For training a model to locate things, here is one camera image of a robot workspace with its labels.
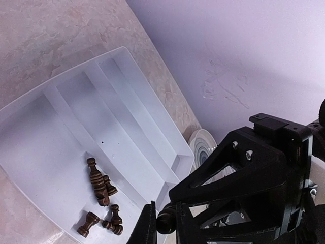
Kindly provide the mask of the white plastic tray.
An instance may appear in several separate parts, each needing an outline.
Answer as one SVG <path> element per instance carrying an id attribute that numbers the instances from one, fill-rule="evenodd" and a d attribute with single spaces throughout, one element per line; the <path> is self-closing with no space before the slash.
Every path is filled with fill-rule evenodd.
<path id="1" fill-rule="evenodd" d="M 77 233 L 88 212 L 109 218 L 90 183 L 88 158 L 109 176 L 124 231 L 96 225 Z M 1 166 L 46 217 L 80 243 L 126 243 L 145 204 L 157 210 L 189 175 L 194 155 L 130 52 L 119 47 L 35 87 L 1 109 Z"/>

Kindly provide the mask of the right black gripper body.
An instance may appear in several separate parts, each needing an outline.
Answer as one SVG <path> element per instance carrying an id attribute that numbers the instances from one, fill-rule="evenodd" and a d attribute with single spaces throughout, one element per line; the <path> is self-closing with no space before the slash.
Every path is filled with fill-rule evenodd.
<path id="1" fill-rule="evenodd" d="M 324 204 L 316 205 L 313 200 L 320 185 L 310 179 L 311 157 L 324 160 L 324 114 L 307 126 L 263 113 L 249 120 L 255 132 L 276 139 L 274 145 L 285 153 L 289 167 L 285 192 L 291 203 L 281 233 L 272 242 L 324 243 Z"/>

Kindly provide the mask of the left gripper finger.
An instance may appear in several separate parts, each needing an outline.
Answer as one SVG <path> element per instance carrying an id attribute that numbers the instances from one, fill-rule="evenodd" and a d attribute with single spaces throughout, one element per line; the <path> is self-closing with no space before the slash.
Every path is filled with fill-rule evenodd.
<path id="1" fill-rule="evenodd" d="M 155 202 L 144 205 L 127 244 L 157 244 Z"/>

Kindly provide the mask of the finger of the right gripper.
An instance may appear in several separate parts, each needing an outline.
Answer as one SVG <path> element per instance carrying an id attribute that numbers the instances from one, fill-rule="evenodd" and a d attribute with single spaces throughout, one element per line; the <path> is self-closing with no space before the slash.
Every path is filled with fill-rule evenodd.
<path id="1" fill-rule="evenodd" d="M 239 200 L 286 182 L 285 154 L 249 127 L 229 132 L 208 159 L 169 192 L 172 205 Z"/>
<path id="2" fill-rule="evenodd" d="M 177 243 L 266 243 L 286 227 L 285 201 L 218 202 L 196 216 L 188 204 L 176 203 Z"/>

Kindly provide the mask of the dark chess piece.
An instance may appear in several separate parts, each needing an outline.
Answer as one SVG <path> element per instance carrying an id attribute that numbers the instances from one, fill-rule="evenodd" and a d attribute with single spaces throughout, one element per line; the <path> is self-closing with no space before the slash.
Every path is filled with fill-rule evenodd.
<path id="1" fill-rule="evenodd" d="M 167 204 L 157 216 L 157 231 L 163 235 L 171 234 L 176 230 L 176 224 L 176 209 L 171 204 Z"/>

